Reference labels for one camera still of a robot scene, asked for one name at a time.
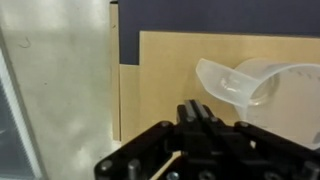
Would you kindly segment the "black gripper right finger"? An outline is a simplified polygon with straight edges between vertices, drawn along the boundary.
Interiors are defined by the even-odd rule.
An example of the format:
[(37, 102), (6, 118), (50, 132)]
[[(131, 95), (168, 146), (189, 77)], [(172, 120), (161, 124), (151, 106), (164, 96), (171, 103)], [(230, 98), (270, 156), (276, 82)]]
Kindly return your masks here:
[(215, 116), (211, 115), (205, 106), (199, 101), (195, 100), (195, 109), (198, 113), (198, 116), (200, 118), (200, 124), (202, 129), (207, 134), (215, 134), (216, 133), (216, 125), (218, 123), (218, 120)]

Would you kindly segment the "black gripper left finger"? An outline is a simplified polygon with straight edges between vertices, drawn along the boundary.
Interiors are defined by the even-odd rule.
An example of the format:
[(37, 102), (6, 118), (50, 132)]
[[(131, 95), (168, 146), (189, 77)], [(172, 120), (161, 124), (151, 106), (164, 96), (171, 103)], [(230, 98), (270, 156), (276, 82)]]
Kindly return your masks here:
[(180, 133), (192, 132), (194, 130), (195, 110), (191, 100), (185, 100), (177, 107), (177, 126)]

